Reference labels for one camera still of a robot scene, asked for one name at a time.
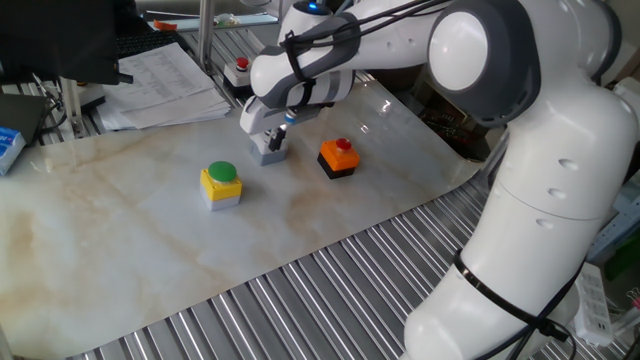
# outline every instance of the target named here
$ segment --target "table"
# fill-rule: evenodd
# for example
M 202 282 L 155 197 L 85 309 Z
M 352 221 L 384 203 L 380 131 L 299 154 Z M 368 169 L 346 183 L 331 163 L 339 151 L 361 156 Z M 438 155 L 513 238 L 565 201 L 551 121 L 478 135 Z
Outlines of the table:
M 479 168 L 379 84 L 289 132 L 259 167 L 223 120 L 26 150 L 0 179 L 0 323 L 14 353 L 75 355 L 436 198 Z M 322 141 L 361 155 L 330 181 Z M 236 165 L 240 205 L 210 213 L 201 169 Z

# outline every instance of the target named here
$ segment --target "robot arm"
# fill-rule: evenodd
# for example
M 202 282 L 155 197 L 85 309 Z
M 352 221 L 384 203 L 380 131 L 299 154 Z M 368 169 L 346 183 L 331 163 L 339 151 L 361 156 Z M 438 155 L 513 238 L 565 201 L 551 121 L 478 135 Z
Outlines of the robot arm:
M 289 112 L 289 118 L 295 117 L 296 122 L 315 117 L 322 104 L 343 100 L 349 94 L 353 70 L 423 64 L 428 34 L 449 1 L 427 1 L 429 8 L 423 11 L 412 9 L 415 3 L 413 0 L 367 0 L 337 16 L 331 16 L 330 11 L 315 3 L 295 3 L 283 22 L 279 43 L 284 44 L 289 33 L 300 34 L 295 39 L 298 43 L 322 34 L 337 34 L 314 41 L 314 45 L 298 46 L 295 60 L 300 68 L 298 75 L 285 47 L 267 47 L 261 52 L 252 66 L 251 84 L 256 96 L 245 106 L 241 119 L 243 129 L 253 135 L 276 128 L 285 123 L 283 112 L 287 108 L 297 112 L 306 107 L 303 114 Z M 381 16 L 357 26 L 358 22 L 398 7 L 406 7 L 404 11 L 415 14 L 362 36 L 396 15 Z M 356 26 L 340 31 L 349 25 Z M 319 46 L 328 42 L 335 44 Z M 312 79 L 310 90 L 305 90 L 303 79 Z
M 293 60 L 283 47 L 267 48 L 255 60 L 256 96 L 241 125 L 250 134 L 278 127 L 287 108 L 294 109 L 289 123 L 311 118 L 323 103 L 346 97 L 353 69 L 425 61 L 439 91 L 480 124 L 508 124 L 509 148 L 460 254 L 462 265 L 451 267 L 405 328 L 410 360 L 486 359 L 528 324 L 470 278 L 532 317 L 545 313 L 580 268 L 613 203 L 637 141 L 637 120 L 628 105 L 593 83 L 615 58 L 619 32 L 600 1 L 431 2 L 435 6 L 368 33 L 427 3 L 365 0 L 322 18 L 298 5 L 281 39 L 299 32 L 304 46 Z M 389 14 L 396 6 L 405 7 Z M 310 45 L 323 42 L 331 45 Z M 569 305 L 556 320 L 573 317 Z M 495 358 L 521 358 L 509 351 Z

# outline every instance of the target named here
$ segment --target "black cable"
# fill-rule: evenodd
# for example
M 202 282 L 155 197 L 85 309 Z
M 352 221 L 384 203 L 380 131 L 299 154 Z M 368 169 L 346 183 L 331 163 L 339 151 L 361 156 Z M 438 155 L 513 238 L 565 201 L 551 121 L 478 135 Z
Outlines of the black cable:
M 313 42 L 313 41 L 316 41 L 316 40 L 322 40 L 322 39 L 327 38 L 329 36 L 336 35 L 336 34 L 338 34 L 340 32 L 347 31 L 347 30 L 349 30 L 351 28 L 354 28 L 354 27 L 357 27 L 357 26 L 360 26 L 360 25 L 364 25 L 366 23 L 378 20 L 378 19 L 383 18 L 385 16 L 394 15 L 398 11 L 402 11 L 402 10 L 410 9 L 410 8 L 413 8 L 413 7 L 416 7 L 416 6 L 420 6 L 420 5 L 428 3 L 430 1 L 434 1 L 434 0 L 410 1 L 410 2 L 408 2 L 406 4 L 404 4 L 404 5 L 396 6 L 395 8 L 391 8 L 391 9 L 385 10 L 385 11 L 383 11 L 381 13 L 369 16 L 368 18 L 364 18 L 364 19 L 361 19 L 361 20 L 350 22 L 348 24 L 344 24 L 343 26 L 339 27 L 336 30 L 327 30 L 327 31 L 323 31 L 323 32 L 320 32 L 320 33 L 317 33 L 317 34 L 313 34 L 313 35 L 304 35 L 304 34 L 303 35 L 298 35 L 296 37 L 296 40 L 297 40 L 296 42 Z
M 49 126 L 49 127 L 46 127 L 46 128 L 42 128 L 40 130 L 40 134 L 47 134 L 47 133 L 52 132 L 53 130 L 59 128 L 60 125 L 62 125 L 65 122 L 65 120 L 67 120 L 67 114 L 62 114 L 62 117 L 60 118 L 60 120 L 58 120 L 58 122 L 55 125 L 52 125 L 52 126 Z
M 378 13 L 376 15 L 372 15 L 368 18 L 362 19 L 362 20 L 358 20 L 358 21 L 354 21 L 348 24 L 345 24 L 343 26 L 341 26 L 340 28 L 336 29 L 336 30 L 332 30 L 332 31 L 324 31 L 321 33 L 317 33 L 317 34 L 313 34 L 313 35 L 298 35 L 298 36 L 293 36 L 292 38 L 288 39 L 287 41 L 293 41 L 295 45 L 301 46 L 301 47 L 306 47 L 306 48 L 317 48 L 317 47 L 325 47 L 325 46 L 332 46 L 332 45 L 336 45 L 345 41 L 350 41 L 353 40 L 355 38 L 359 38 L 365 35 L 368 35 L 374 31 L 378 31 L 386 26 L 389 26 L 395 22 L 398 22 L 404 18 L 416 15 L 416 16 L 426 16 L 426 15 L 430 15 L 439 11 L 442 11 L 443 9 L 439 9 L 433 12 L 429 12 L 429 13 L 425 13 L 425 14 L 417 14 L 420 11 L 426 10 L 430 7 L 433 6 L 437 6 L 440 4 L 443 4 L 445 2 L 448 2 L 449 0 L 418 0 L 418 1 L 413 1 L 413 2 L 409 2 L 407 4 L 401 5 L 401 6 L 397 6 L 395 8 L 389 9 L 387 11 L 383 11 L 381 13 Z M 402 14 L 396 14 L 399 11 L 403 11 L 403 10 L 407 10 L 406 12 L 402 13 Z M 343 39 L 339 39 L 339 40 L 334 40 L 334 41 L 328 41 L 328 42 L 323 42 L 323 43 L 319 43 L 319 44 L 314 44 L 314 41 L 317 40 L 322 40 L 325 39 L 329 36 L 335 36 L 339 33 L 348 31 L 354 27 L 357 26 L 361 26 L 363 24 L 381 19 L 383 17 L 389 17 L 391 16 L 392 18 L 390 20 L 384 21 L 376 26 L 373 26 L 361 33 L 358 34 L 354 34 L 352 36 L 343 38 Z
M 347 36 L 347 37 L 342 38 L 342 39 L 333 40 L 333 41 L 326 41 L 326 42 L 321 42 L 321 43 L 305 44 L 303 46 L 306 46 L 306 47 L 309 47 L 309 48 L 319 48 L 319 47 L 325 47 L 325 46 L 333 46 L 333 45 L 337 45 L 337 44 L 340 44 L 340 43 L 343 43 L 343 42 L 346 42 L 346 41 L 351 41 L 351 40 L 356 39 L 356 38 L 361 38 L 361 37 L 363 37 L 365 35 L 371 34 L 372 32 L 375 32 L 375 31 L 378 31 L 378 30 L 380 30 L 380 29 L 382 29 L 384 27 L 387 27 L 387 26 L 389 26 L 389 25 L 391 25 L 391 24 L 393 24 L 395 22 L 398 22 L 398 21 L 400 21 L 402 19 L 405 19 L 405 18 L 407 18 L 409 16 L 412 16 L 412 15 L 414 15 L 416 13 L 419 13 L 420 11 L 426 10 L 429 7 L 419 7 L 419 8 L 404 12 L 401 15 L 395 15 L 393 18 L 391 18 L 391 19 L 389 19 L 387 21 L 381 22 L 380 24 L 378 24 L 376 26 L 372 26 L 369 29 L 367 29 L 367 30 L 365 30 L 365 31 L 363 31 L 361 33 L 354 34 L 354 35 L 351 35 L 351 36 Z M 436 11 L 433 11 L 431 13 L 420 14 L 420 15 L 421 16 L 422 15 L 430 15 L 432 13 L 436 13 L 436 12 L 439 12 L 439 11 L 441 11 L 441 10 L 436 10 Z
M 629 357 L 631 356 L 631 353 L 633 352 L 633 350 L 635 350 L 636 346 L 638 346 L 638 343 L 640 343 L 640 335 L 638 335 L 638 337 L 633 342 L 633 344 L 631 344 L 631 347 L 629 348 L 629 351 L 627 351 L 627 353 L 624 355 L 622 360 L 629 360 Z
M 531 336 L 536 332 L 536 329 L 529 330 L 521 339 L 518 341 L 516 346 L 511 350 L 509 354 L 508 360 L 518 360 L 518 355 L 522 352 L 522 349 L 527 345 Z
M 576 358 L 576 352 L 578 351 L 578 343 L 576 342 L 576 338 L 573 337 L 569 329 L 567 329 L 564 325 L 558 323 L 557 321 L 553 321 L 549 319 L 553 323 L 553 325 L 559 327 L 564 331 L 567 335 L 569 335 L 569 339 L 571 339 L 571 356 L 569 356 L 569 360 L 573 360 Z
M 51 107 L 48 108 L 47 111 L 45 111 L 45 113 L 42 115 L 42 119 L 40 119 L 40 122 L 44 122 L 44 120 L 47 118 L 47 116 L 51 115 L 53 110 L 55 110 L 57 108 L 58 107 L 56 105 L 51 105 Z
M 558 304 L 560 304 L 560 301 L 562 301 L 562 299 L 564 299 L 564 297 L 567 295 L 567 293 L 569 292 L 569 290 L 573 286 L 573 283 L 578 278 L 578 275 L 580 275 L 580 272 L 582 272 L 582 265 L 584 265 L 584 260 L 582 261 L 582 264 L 580 264 L 580 267 L 578 268 L 578 271 L 573 275 L 573 277 L 566 284 L 564 284 L 564 286 L 560 289 L 560 291 L 558 291 L 558 293 L 551 299 L 551 301 L 549 301 L 547 306 L 545 306 L 544 309 L 542 309 L 540 314 L 537 316 L 538 319 L 546 319 L 547 316 L 549 316 L 549 314 L 551 314 L 553 309 L 555 309 L 556 306 L 558 306 Z M 548 320 L 550 322 L 552 322 L 552 323 L 557 324 L 555 321 L 553 321 L 551 319 L 548 319 Z M 536 324 L 536 323 L 528 324 L 527 326 L 522 328 L 520 331 L 518 331 L 515 335 L 513 335 L 509 339 L 505 340 L 502 344 L 498 345 L 496 348 L 492 349 L 491 351 L 487 352 L 486 354 L 475 358 L 474 360 L 488 360 L 488 359 L 491 359 L 492 357 L 498 355 L 504 349 L 508 348 L 513 343 L 518 341 L 523 336 L 526 336 L 529 332 L 535 331 L 537 325 L 538 324 Z

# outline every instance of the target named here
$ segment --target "green button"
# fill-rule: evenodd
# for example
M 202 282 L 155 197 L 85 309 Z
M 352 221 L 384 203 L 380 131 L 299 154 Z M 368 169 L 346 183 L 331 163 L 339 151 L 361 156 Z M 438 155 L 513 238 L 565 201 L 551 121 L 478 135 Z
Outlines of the green button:
M 233 164 L 226 161 L 216 161 L 209 165 L 209 176 L 218 182 L 230 182 L 236 178 L 238 172 Z

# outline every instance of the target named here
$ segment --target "red button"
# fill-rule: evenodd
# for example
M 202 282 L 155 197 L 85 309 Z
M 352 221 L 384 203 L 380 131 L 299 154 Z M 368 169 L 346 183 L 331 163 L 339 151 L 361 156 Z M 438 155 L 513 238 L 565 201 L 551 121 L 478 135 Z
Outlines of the red button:
M 336 140 L 336 146 L 338 147 L 338 150 L 347 151 L 351 149 L 351 141 L 345 138 L 340 138 Z
M 237 58 L 236 59 L 236 66 L 238 66 L 238 68 L 240 69 L 247 69 L 247 66 L 249 66 L 249 59 L 247 58 Z

